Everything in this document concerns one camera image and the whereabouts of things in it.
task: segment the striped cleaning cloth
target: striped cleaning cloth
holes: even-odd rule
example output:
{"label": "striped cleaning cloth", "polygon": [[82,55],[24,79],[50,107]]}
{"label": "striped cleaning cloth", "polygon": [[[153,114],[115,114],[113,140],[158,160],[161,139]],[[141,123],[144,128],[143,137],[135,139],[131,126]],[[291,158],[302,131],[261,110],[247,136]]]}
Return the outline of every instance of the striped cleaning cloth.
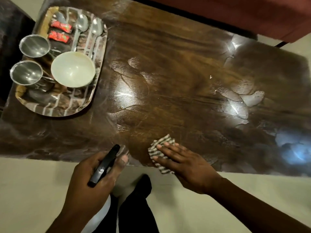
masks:
{"label": "striped cleaning cloth", "polygon": [[[148,153],[150,155],[150,158],[153,157],[153,156],[160,156],[162,158],[165,158],[165,159],[170,159],[169,157],[165,156],[161,151],[159,151],[157,149],[157,145],[160,144],[160,145],[163,145],[164,142],[168,142],[170,144],[175,144],[175,139],[172,139],[170,137],[169,134],[167,134],[165,137],[162,137],[160,140],[154,140],[153,143],[151,144],[151,147],[148,149]],[[163,167],[162,165],[156,163],[153,159],[151,159],[152,162],[155,164],[155,166],[160,170],[160,172],[162,174],[168,174],[168,173],[172,173],[174,174],[173,171],[169,170],[168,168],[166,167]]]}

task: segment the candy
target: candy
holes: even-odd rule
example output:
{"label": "candy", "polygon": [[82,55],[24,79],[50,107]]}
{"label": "candy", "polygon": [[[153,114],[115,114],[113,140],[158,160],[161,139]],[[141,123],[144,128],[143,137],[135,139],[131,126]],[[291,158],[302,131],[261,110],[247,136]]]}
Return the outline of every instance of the candy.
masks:
{"label": "candy", "polygon": [[71,33],[72,32],[72,26],[70,24],[61,23],[61,22],[59,22],[57,20],[53,20],[52,21],[51,27],[59,28],[59,29],[65,31],[66,33]]}
{"label": "candy", "polygon": [[48,36],[49,39],[53,39],[55,41],[59,41],[59,42],[64,42],[64,43],[68,43],[70,37],[65,35],[65,34],[62,34],[62,33],[58,33],[56,31],[51,31],[49,33],[49,36]]}

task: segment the tray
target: tray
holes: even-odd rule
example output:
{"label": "tray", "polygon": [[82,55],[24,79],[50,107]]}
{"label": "tray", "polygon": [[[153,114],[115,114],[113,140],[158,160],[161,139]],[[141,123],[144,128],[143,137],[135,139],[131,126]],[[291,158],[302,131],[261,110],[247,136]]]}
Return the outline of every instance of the tray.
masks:
{"label": "tray", "polygon": [[[56,12],[60,12],[66,18],[67,23],[75,26],[78,14],[84,14],[88,17],[89,28],[87,31],[81,33],[79,42],[77,44],[77,50],[86,55],[91,55],[89,52],[91,48],[93,38],[92,22],[96,16],[90,12],[72,8],[72,7],[50,7],[45,16],[40,18],[37,23],[37,31],[33,31],[34,34],[41,35],[45,38],[48,36],[50,29],[49,23]],[[61,52],[67,52],[72,50],[72,42],[75,36],[76,28],[69,34],[71,41],[69,44],[60,43],[51,40],[51,49],[59,50]],[[34,90],[27,88],[26,86],[17,85],[15,90],[15,97],[29,110],[50,117],[64,117],[75,113],[78,113],[89,105],[95,92],[101,67],[104,61],[104,54],[107,44],[107,27],[103,22],[103,34],[96,39],[93,62],[96,67],[96,74],[93,81],[85,87],[81,88],[68,88],[58,83],[48,92]]]}

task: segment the cup rim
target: cup rim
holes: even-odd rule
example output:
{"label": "cup rim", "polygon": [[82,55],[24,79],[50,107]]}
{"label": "cup rim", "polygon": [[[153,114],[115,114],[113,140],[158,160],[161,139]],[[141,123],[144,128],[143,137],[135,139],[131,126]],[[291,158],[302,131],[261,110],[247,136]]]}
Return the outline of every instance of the cup rim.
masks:
{"label": "cup rim", "polygon": [[[34,82],[34,83],[30,83],[30,84],[21,84],[21,83],[19,83],[19,82],[17,82],[16,80],[13,79],[13,71],[15,70],[15,68],[16,68],[17,66],[21,65],[22,63],[28,63],[28,62],[34,63],[34,64],[36,64],[36,65],[38,65],[38,66],[40,67],[40,69],[41,69],[41,77],[40,77],[36,82]],[[39,82],[39,80],[42,78],[42,76],[43,76],[43,69],[42,69],[41,65],[38,64],[38,63],[35,62],[35,61],[29,61],[29,60],[20,61],[20,62],[17,62],[15,65],[13,65],[13,67],[10,69],[10,77],[11,77],[12,81],[15,82],[15,83],[18,84],[18,85],[21,85],[21,86],[30,86],[30,85],[33,85],[33,84]]]}
{"label": "cup rim", "polygon": [[[34,37],[34,36],[36,36],[36,37],[41,37],[41,38],[45,39],[46,42],[48,43],[48,45],[49,45],[49,50],[48,50],[48,52],[46,52],[44,55],[41,55],[41,56],[38,56],[38,57],[32,57],[32,56],[29,56],[29,55],[25,54],[25,52],[23,52],[23,50],[21,49],[21,46],[22,46],[22,44],[26,41],[26,39],[29,38],[29,37]],[[18,47],[19,47],[19,50],[21,51],[21,53],[23,53],[23,55],[26,55],[27,57],[30,57],[30,58],[39,58],[39,57],[45,56],[47,53],[49,53],[49,51],[51,50],[51,43],[50,43],[49,39],[47,39],[47,38],[45,38],[45,37],[43,37],[43,36],[41,36],[41,35],[39,35],[39,34],[30,34],[30,35],[27,35],[27,36],[25,36],[25,37],[23,37],[23,38],[21,39],[21,41],[20,41]]]}
{"label": "cup rim", "polygon": [[[64,84],[60,83],[60,82],[57,80],[57,76],[55,77],[55,76],[53,75],[53,64],[54,64],[54,66],[55,66],[55,62],[57,62],[56,59],[59,58],[60,56],[63,56],[63,55],[70,55],[70,54],[80,54],[80,55],[83,55],[84,58],[88,59],[88,61],[92,63],[92,66],[93,66],[93,75],[94,75],[94,76],[93,76],[93,78],[90,80],[90,82],[88,82],[87,84],[85,84],[85,85],[83,85],[83,86],[71,87],[71,86],[64,85]],[[52,76],[53,76],[53,78],[55,79],[55,81],[56,81],[57,83],[59,83],[60,85],[63,85],[63,86],[69,87],[69,88],[80,88],[80,87],[85,87],[85,86],[89,85],[89,84],[92,82],[92,80],[94,79],[95,74],[96,74],[96,66],[95,66],[95,63],[93,62],[93,60],[92,60],[91,58],[89,58],[86,54],[83,54],[82,52],[78,52],[78,51],[67,51],[67,52],[64,52],[64,53],[58,55],[58,56],[53,60],[53,62],[52,62],[52,64],[51,64],[51,73],[52,73]]]}

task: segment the black handle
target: black handle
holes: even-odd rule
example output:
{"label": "black handle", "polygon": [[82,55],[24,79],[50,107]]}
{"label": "black handle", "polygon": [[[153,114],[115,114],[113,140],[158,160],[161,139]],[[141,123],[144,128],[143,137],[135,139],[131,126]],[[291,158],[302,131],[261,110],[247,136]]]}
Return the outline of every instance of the black handle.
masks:
{"label": "black handle", "polygon": [[96,184],[107,174],[107,169],[112,167],[115,162],[117,153],[120,150],[120,146],[117,144],[115,145],[109,153],[105,156],[102,162],[99,164],[98,168],[92,175],[91,179],[87,183],[89,187],[95,187]]}

